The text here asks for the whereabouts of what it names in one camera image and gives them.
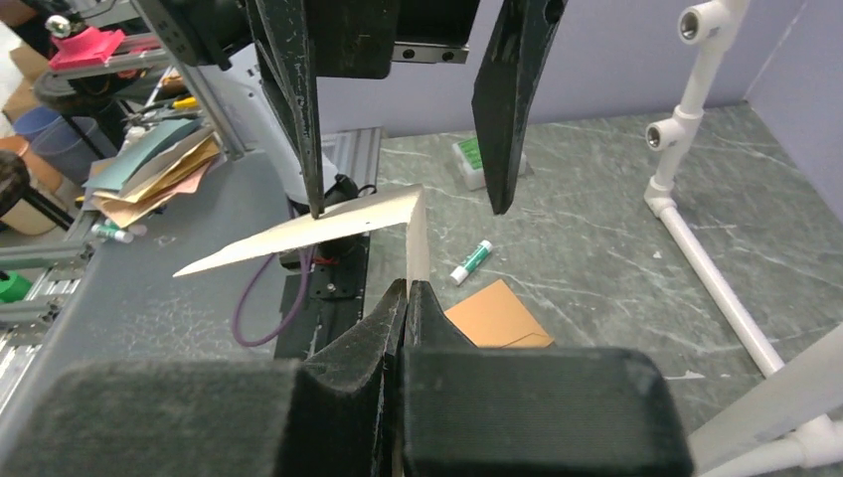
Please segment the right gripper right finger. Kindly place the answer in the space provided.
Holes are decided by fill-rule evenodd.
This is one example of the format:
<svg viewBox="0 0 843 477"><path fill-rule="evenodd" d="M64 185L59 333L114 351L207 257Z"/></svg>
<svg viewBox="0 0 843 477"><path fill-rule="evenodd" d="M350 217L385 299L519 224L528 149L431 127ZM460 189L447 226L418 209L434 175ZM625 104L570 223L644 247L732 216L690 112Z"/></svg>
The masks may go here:
<svg viewBox="0 0 843 477"><path fill-rule="evenodd" d="M668 384L624 348L479 348L411 285L402 350L408 476L690 476Z"/></svg>

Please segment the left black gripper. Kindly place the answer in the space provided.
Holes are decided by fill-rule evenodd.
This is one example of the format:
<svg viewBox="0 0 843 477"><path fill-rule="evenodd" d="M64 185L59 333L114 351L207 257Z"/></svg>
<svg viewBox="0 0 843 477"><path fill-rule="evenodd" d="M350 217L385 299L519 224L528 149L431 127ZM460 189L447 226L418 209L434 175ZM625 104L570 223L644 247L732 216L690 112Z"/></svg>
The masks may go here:
<svg viewBox="0 0 843 477"><path fill-rule="evenodd" d="M565 0L505 1L471 100L495 215L513 204L533 100ZM257 50L262 88L289 134L310 215L324 212L316 77L381 80L394 63L462 64L476 1L220 1L224 53Z"/></svg>

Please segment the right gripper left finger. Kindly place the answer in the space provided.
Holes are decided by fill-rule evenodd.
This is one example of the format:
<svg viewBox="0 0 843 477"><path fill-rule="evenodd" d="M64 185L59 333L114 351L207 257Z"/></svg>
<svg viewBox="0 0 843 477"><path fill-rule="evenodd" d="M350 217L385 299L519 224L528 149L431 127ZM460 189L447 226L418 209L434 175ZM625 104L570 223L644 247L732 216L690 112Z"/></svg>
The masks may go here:
<svg viewBox="0 0 843 477"><path fill-rule="evenodd" d="M64 373L1 465L5 476L381 476L405 322L398 279L310 358L135 361Z"/></svg>

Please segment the brown paper envelope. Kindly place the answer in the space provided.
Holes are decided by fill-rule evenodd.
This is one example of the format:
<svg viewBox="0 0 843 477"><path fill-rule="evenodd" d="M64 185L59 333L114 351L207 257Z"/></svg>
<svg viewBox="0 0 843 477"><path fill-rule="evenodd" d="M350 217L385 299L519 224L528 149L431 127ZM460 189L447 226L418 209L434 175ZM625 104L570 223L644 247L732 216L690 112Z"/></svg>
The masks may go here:
<svg viewBox="0 0 843 477"><path fill-rule="evenodd" d="M480 348L546 348L554 343L501 279L455 304L445 316Z"/></svg>

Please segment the green white glue stick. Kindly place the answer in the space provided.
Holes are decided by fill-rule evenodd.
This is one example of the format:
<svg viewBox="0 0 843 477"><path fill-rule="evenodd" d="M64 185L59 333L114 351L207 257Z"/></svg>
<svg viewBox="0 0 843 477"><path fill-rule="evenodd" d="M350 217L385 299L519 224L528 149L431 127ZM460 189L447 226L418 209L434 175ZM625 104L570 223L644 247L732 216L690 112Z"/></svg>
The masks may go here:
<svg viewBox="0 0 843 477"><path fill-rule="evenodd" d="M461 285L465 279L491 254L493 244L484 239L449 275L455 285Z"/></svg>

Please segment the tan letter sheet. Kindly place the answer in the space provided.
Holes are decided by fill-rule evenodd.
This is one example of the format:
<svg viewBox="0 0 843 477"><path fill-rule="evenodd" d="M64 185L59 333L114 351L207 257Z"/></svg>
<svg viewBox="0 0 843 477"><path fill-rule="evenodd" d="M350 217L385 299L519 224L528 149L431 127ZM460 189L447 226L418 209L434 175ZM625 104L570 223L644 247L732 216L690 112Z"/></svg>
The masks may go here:
<svg viewBox="0 0 843 477"><path fill-rule="evenodd" d="M174 273L202 272L254 257L342 239L379 229L406 227L406 279L428 281L430 274L424 186L412 184L325 209L314 219L299 217L251 237L232 242Z"/></svg>

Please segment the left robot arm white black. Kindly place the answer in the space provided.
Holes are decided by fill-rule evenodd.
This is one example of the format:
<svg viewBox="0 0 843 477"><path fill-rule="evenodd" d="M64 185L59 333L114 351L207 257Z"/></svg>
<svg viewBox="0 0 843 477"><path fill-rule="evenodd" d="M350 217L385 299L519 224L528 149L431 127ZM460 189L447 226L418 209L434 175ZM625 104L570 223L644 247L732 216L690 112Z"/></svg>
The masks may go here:
<svg viewBox="0 0 843 477"><path fill-rule="evenodd" d="M394 63L454 63L475 1L139 1L136 9L175 60L228 71L253 47L257 93L232 98L235 116L274 162L300 213L319 216L354 197L329 170L319 78L382 80ZM474 81L471 109L492 211L510 209L525 129L566 11L563 1L505 1Z"/></svg>

